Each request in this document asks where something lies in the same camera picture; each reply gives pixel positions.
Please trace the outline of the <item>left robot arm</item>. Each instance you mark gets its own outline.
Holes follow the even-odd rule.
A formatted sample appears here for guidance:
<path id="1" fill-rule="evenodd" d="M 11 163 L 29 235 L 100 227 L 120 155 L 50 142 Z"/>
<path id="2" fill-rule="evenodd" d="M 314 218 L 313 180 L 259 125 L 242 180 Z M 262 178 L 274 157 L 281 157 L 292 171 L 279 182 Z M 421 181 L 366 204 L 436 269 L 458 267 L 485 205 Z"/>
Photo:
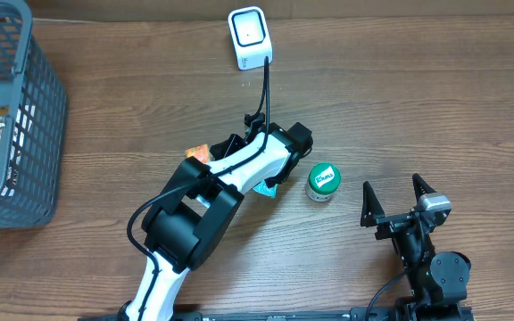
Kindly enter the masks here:
<path id="1" fill-rule="evenodd" d="M 245 194 L 284 183 L 311 150 L 312 132 L 299 122 L 284 130 L 259 114 L 245 123 L 244 136 L 210 147 L 211 161 L 183 160 L 160 194 L 137 209 L 145 241 L 129 240 L 146 256 L 145 272 L 117 319 L 171 319 L 187 274 L 214 252 Z"/>

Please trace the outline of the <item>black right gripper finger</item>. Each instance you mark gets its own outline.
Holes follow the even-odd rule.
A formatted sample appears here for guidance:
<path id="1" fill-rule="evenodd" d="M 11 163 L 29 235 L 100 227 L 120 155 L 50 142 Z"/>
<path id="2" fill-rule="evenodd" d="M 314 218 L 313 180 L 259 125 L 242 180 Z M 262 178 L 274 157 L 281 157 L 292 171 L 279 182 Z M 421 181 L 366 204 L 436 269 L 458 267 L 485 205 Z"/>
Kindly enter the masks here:
<path id="1" fill-rule="evenodd" d="M 362 196 L 361 226 L 376 226 L 378 221 L 385 216 L 385 212 L 369 181 L 363 183 Z"/>
<path id="2" fill-rule="evenodd" d="M 425 194 L 435 193 L 435 189 L 432 188 L 418 173 L 412 175 L 412 183 L 417 201 Z"/>

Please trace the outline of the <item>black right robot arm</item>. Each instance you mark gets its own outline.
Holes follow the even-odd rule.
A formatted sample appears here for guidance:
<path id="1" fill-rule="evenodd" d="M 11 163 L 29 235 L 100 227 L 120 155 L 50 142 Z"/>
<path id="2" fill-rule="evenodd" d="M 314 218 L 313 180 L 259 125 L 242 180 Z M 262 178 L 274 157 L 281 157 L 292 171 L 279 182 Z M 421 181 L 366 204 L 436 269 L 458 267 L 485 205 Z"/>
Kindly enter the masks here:
<path id="1" fill-rule="evenodd" d="M 457 251 L 437 252 L 430 237 L 448 218 L 452 203 L 419 174 L 412 176 L 412 183 L 416 205 L 393 216 L 385 214 L 371 184 L 363 183 L 361 226 L 374 226 L 378 240 L 392 241 L 403 271 L 354 315 L 363 320 L 472 320 L 472 309 L 460 305 L 468 296 L 469 258 Z M 403 278 L 408 279 L 411 295 L 397 299 L 392 307 L 378 308 L 379 297 Z"/>

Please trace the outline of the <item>teal snack pouch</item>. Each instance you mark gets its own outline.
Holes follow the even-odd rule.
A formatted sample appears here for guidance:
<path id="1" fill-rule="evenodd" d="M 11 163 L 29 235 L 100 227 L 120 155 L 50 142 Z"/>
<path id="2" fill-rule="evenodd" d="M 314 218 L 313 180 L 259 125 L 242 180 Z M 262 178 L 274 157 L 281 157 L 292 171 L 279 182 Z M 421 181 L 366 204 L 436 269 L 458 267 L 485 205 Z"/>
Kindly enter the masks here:
<path id="1" fill-rule="evenodd" d="M 261 195 L 267 196 L 270 199 L 275 199 L 277 195 L 277 185 L 269 187 L 265 180 L 261 181 L 258 185 L 253 187 L 253 190 Z"/>

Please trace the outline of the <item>green lidded jar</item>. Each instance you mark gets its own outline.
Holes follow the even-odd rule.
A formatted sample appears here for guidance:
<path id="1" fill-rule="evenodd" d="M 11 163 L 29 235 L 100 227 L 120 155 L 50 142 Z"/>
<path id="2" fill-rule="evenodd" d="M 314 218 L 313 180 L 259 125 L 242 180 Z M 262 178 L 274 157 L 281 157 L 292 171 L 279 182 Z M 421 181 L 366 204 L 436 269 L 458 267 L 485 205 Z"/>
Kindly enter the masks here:
<path id="1" fill-rule="evenodd" d="M 332 163 L 318 163 L 310 171 L 305 184 L 306 194 L 315 202 L 327 202 L 341 183 L 341 174 Z"/>

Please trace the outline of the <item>small orange box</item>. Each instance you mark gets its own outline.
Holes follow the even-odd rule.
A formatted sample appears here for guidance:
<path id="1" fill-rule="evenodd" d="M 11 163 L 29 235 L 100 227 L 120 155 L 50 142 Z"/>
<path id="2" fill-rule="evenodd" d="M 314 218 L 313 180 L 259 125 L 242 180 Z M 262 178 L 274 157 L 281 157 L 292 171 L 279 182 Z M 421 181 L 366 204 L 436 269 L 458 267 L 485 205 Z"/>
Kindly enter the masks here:
<path id="1" fill-rule="evenodd" d="M 187 149 L 186 157 L 195 157 L 203 164 L 208 163 L 211 161 L 211 153 L 208 144 L 201 144 Z"/>

